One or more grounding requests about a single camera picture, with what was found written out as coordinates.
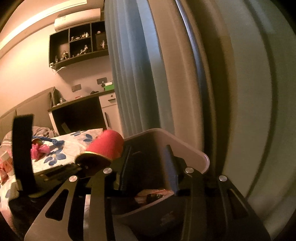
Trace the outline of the red snack wrapper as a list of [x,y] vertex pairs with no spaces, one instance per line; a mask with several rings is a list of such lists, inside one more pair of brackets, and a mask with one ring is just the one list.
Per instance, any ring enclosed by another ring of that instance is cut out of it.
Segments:
[[1,183],[6,182],[13,171],[13,158],[8,151],[1,155]]

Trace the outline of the pink crumpled plastic bag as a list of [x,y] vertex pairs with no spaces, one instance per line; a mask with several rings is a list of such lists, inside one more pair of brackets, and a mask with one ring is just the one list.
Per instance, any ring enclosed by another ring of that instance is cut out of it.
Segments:
[[42,144],[32,144],[31,147],[31,159],[32,160],[39,160],[44,155],[47,155],[50,153],[50,147],[48,145]]

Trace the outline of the grey striped bed blanket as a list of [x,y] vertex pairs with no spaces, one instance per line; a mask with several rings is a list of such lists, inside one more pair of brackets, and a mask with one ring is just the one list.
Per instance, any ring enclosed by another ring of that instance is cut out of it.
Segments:
[[[42,136],[42,137],[48,137],[48,138],[53,138],[58,136],[58,134],[54,132],[54,130],[48,127],[40,127],[40,126],[33,126],[32,133],[34,136]],[[12,131],[9,131],[4,136],[3,142],[11,142],[11,139],[12,139]]]

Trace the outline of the white blue floral duvet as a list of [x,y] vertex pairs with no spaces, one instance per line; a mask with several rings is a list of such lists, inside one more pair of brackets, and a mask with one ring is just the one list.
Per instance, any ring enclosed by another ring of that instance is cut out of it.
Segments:
[[[32,160],[33,172],[40,172],[49,168],[59,165],[66,165],[73,163],[75,157],[82,151],[86,150],[90,143],[102,134],[102,128],[95,128],[86,131],[75,131],[66,135],[53,137],[59,141],[64,140],[65,143],[62,147],[54,147],[50,142],[44,142],[45,145],[50,147],[50,153],[38,161]],[[1,143],[1,155],[8,151],[11,153],[11,142]],[[11,192],[11,184],[16,181],[14,172],[9,173],[8,180],[1,184],[1,211],[9,208],[8,199]]]

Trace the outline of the grey upholstered headboard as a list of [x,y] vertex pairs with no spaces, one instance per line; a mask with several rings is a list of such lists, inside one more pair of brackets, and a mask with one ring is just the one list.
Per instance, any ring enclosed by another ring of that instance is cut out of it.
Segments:
[[59,92],[56,87],[51,87],[8,110],[1,115],[1,142],[4,136],[12,130],[14,117],[19,115],[33,114],[34,126],[53,129],[48,110],[58,102]]

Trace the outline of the dark desk with white drawers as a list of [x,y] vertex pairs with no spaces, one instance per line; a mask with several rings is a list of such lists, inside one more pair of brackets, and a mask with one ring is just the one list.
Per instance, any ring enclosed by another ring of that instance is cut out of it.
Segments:
[[53,129],[59,135],[95,128],[123,134],[114,90],[98,92],[48,109]]

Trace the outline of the green box on desk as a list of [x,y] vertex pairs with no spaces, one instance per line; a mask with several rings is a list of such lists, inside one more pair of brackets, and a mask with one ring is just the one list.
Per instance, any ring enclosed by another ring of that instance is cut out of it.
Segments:
[[105,91],[114,90],[114,84],[112,82],[107,82],[104,87]]

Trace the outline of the blue grey curtain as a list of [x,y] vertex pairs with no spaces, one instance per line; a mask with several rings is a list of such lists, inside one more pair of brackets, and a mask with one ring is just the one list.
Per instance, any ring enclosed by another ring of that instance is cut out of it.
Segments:
[[124,135],[210,158],[275,239],[295,221],[295,1],[105,1]]

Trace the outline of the white air conditioner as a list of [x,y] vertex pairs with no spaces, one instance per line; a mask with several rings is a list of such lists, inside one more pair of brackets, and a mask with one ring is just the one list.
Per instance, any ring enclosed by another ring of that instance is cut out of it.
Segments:
[[71,26],[87,23],[91,21],[99,21],[101,17],[101,8],[88,9],[78,11],[69,15],[56,18],[54,21],[54,29],[56,32],[69,28]]

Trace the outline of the dark wall shelf unit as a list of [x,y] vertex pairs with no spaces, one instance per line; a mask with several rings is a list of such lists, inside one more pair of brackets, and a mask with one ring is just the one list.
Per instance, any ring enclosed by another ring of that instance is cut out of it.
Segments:
[[49,67],[56,71],[74,63],[107,55],[105,21],[76,25],[49,37]]

